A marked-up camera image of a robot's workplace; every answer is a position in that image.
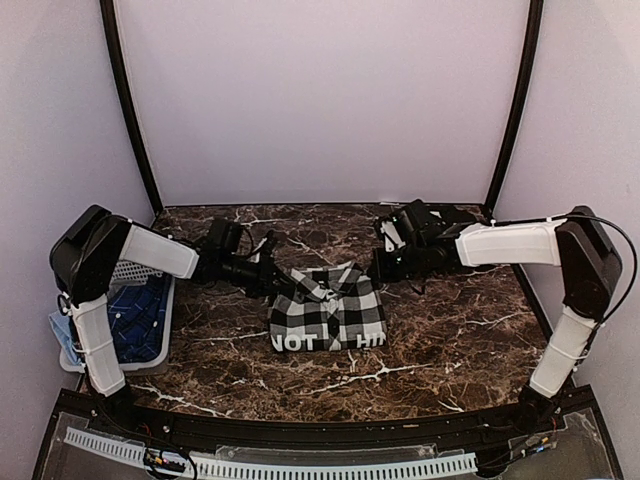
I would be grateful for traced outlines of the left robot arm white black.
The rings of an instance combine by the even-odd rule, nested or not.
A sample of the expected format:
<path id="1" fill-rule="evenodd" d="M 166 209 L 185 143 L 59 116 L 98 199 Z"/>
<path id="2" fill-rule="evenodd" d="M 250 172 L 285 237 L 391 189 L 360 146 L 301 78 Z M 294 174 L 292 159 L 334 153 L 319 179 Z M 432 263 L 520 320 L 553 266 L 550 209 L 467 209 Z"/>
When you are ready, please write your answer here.
<path id="1" fill-rule="evenodd" d="M 275 235 L 268 232 L 249 253 L 240 254 L 244 231 L 239 223 L 215 219 L 203 237 L 189 244 L 92 205 L 63 234 L 49 256 L 60 291 L 58 308 L 72 320 L 97 393 L 110 397 L 127 385 L 107 317 L 116 268 L 132 263 L 200 285 L 222 281 L 249 298 L 273 295 L 289 282 L 272 257 Z"/>

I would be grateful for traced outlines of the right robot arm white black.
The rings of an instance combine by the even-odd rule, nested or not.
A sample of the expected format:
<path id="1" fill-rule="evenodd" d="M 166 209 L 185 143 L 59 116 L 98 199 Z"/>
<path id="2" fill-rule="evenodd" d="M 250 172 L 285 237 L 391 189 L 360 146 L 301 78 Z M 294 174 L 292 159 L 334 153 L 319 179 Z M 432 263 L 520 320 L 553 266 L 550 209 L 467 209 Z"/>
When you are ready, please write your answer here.
<path id="1" fill-rule="evenodd" d="M 587 206 L 551 217 L 481 222 L 455 206 L 417 199 L 375 221 L 383 245 L 374 249 L 368 273 L 376 281 L 392 283 L 462 267 L 560 268 L 561 316 L 528 383 L 537 395 L 528 396 L 510 413 L 511 426 L 530 434 L 549 416 L 542 397 L 551 399 L 560 392 L 587 357 L 598 330 L 622 304 L 613 298 L 622 258 L 605 231 L 616 227 Z"/>

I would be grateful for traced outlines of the black white plaid shirt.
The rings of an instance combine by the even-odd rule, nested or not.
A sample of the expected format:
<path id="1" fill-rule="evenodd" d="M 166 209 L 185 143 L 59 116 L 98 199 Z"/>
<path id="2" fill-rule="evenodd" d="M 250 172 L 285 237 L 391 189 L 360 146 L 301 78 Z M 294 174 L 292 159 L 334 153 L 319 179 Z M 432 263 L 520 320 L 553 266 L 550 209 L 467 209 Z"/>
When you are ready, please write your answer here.
<path id="1" fill-rule="evenodd" d="M 288 278 L 268 309 L 275 351 L 341 351 L 387 343 L 379 291 L 357 263 L 291 269 Z"/>

